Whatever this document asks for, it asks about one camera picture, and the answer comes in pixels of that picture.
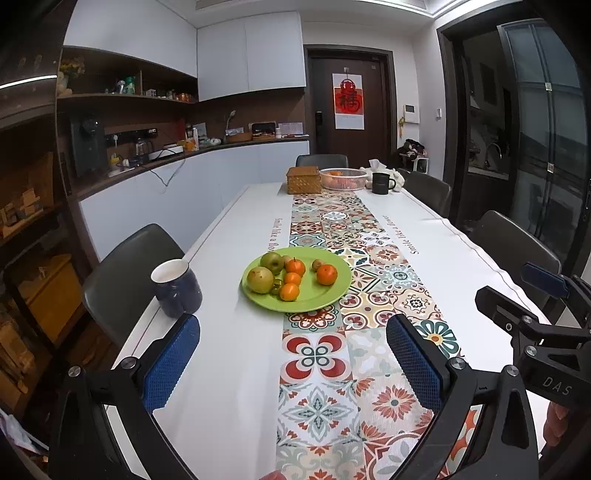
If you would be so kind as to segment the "right hand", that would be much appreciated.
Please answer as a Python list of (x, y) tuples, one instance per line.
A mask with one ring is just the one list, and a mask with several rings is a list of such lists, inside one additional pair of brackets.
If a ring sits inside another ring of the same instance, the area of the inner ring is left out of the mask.
[(550, 447), (557, 446), (568, 429), (570, 411), (559, 404), (550, 402), (543, 428), (543, 437)]

